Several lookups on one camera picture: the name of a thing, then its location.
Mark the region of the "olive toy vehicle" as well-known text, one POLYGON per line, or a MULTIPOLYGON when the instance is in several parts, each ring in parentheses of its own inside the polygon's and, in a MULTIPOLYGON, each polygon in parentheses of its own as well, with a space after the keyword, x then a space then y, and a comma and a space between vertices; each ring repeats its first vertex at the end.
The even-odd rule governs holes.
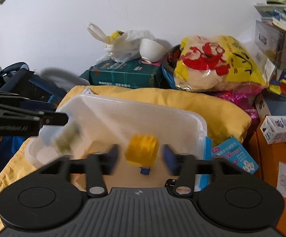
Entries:
POLYGON ((51 146, 61 155, 71 155, 73 145, 81 138, 81 128, 76 122, 68 123, 51 142, 51 146))

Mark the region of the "yellow square building brick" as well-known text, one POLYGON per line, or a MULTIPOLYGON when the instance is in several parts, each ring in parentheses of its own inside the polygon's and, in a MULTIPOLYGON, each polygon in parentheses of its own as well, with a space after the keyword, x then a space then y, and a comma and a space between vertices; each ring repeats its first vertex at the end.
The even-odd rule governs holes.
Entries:
POLYGON ((158 138, 153 135, 133 135, 125 151, 128 162, 143 168, 154 166, 159 150, 158 138))

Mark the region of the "black toy car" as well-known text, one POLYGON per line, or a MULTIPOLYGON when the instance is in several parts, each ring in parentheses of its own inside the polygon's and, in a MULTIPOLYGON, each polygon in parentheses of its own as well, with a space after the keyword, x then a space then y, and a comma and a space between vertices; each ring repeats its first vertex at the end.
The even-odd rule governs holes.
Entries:
POLYGON ((176 184, 176 179, 167 179, 167 181, 165 182, 164 187, 168 188, 168 189, 173 189, 175 184, 176 184))

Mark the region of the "blue baby stroller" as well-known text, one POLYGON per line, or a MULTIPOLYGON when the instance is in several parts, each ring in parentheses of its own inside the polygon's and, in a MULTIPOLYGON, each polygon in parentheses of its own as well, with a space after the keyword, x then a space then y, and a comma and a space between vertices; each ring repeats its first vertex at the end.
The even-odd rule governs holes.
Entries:
MULTIPOLYGON (((0 70, 0 91, 18 94, 36 102, 32 105, 33 110, 54 112, 67 94, 65 89, 40 78, 24 62, 0 70)), ((29 137, 0 136, 0 172, 27 138, 29 137)))

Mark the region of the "white plastic storage bin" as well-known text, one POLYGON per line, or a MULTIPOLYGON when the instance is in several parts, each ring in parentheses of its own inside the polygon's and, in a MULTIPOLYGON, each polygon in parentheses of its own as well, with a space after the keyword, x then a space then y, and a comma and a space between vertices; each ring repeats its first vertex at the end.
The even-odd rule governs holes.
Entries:
POLYGON ((104 178, 108 188, 163 187, 170 177, 161 156, 149 175, 127 163, 124 153, 135 134, 153 135, 160 147, 167 144, 177 153, 211 158, 206 121, 194 112, 93 94, 72 97, 59 112, 67 114, 81 132, 71 146, 73 158, 86 157, 90 151, 107 151, 113 144, 120 146, 114 172, 104 178))

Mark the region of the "light blue card box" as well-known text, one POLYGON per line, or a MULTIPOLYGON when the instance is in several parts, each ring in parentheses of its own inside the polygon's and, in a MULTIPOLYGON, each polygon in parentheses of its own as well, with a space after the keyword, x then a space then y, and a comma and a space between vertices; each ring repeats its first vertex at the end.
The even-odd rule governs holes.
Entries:
POLYGON ((235 137, 214 147, 211 150, 211 156, 222 157, 250 174, 254 174, 259 169, 259 165, 235 137))

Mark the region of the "yellow quilted blanket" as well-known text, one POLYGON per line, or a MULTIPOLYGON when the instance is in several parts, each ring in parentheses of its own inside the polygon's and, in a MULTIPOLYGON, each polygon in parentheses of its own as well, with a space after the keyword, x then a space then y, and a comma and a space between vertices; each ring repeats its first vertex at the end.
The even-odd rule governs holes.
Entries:
MULTIPOLYGON (((95 94, 106 97, 164 105, 198 113, 207 122, 208 136, 214 145, 232 136, 239 142, 243 142, 252 124, 251 117, 237 105, 206 94, 172 89, 129 89, 113 86, 89 86, 89 89, 95 94)), ((28 142, 25 141, 21 145, 0 172, 0 192, 18 179, 34 172, 35 168, 25 159, 27 144, 28 142)), ((3 228, 0 220, 0 231, 3 228)))

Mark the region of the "dark green tissue pack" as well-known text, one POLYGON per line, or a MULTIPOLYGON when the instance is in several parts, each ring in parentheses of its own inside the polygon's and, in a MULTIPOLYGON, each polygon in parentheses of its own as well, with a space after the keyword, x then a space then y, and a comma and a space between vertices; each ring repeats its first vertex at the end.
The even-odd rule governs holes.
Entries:
POLYGON ((118 86, 126 88, 159 88, 163 81, 159 65, 148 64, 141 59, 118 63, 102 61, 80 75, 94 86, 118 86))

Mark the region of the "white plastic bag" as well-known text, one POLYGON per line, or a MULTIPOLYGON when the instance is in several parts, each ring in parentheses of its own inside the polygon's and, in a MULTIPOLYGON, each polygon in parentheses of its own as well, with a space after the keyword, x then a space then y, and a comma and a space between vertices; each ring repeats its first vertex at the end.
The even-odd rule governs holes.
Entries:
POLYGON ((87 31, 104 46, 103 56, 96 63, 106 60, 124 63, 139 58, 141 41, 143 39, 156 40, 154 34, 149 30, 115 31, 111 35, 106 35, 97 25, 88 23, 87 31))

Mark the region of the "orange cardboard box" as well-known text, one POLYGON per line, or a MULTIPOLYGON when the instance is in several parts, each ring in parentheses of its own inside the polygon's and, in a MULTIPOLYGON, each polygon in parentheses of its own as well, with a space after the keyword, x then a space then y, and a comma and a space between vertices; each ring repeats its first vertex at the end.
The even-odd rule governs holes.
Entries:
POLYGON ((260 130, 262 123, 248 142, 248 152, 259 165, 254 175, 283 196, 284 211, 276 228, 286 236, 286 142, 267 144, 260 130))

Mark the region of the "yellow red snack bag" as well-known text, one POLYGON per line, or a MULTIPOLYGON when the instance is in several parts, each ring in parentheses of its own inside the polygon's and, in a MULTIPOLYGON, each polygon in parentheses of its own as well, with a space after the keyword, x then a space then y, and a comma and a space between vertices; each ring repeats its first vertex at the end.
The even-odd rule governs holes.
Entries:
POLYGON ((268 86, 261 66, 232 36, 190 36, 181 40, 173 73, 178 89, 253 93, 268 86))

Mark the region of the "white small carton box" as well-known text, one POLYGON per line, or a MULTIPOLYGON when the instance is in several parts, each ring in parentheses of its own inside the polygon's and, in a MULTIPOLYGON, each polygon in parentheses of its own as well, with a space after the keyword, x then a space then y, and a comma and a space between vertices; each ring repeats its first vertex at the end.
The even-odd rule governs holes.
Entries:
POLYGON ((286 116, 266 116, 260 130, 267 144, 286 142, 286 116))

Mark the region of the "white ceramic bowl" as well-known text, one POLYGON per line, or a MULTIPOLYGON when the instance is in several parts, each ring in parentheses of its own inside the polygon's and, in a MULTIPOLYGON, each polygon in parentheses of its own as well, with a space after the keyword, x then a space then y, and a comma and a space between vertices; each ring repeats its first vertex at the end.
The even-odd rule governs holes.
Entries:
POLYGON ((154 63, 158 62, 167 53, 167 50, 156 41, 142 39, 140 42, 139 53, 142 59, 154 63))

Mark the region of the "clear plastic toy box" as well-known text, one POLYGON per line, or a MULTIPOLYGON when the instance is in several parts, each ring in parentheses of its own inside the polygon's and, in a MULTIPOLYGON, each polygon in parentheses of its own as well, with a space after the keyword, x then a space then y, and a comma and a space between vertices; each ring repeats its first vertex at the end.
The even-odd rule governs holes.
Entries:
POLYGON ((256 21, 254 43, 275 65, 268 90, 286 98, 286 32, 256 21))

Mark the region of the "stack of children books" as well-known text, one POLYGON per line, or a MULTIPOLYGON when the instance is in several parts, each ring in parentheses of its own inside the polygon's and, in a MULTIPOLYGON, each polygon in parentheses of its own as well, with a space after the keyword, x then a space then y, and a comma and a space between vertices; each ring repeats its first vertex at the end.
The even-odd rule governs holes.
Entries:
POLYGON ((254 5, 261 21, 286 32, 286 4, 257 3, 254 5))

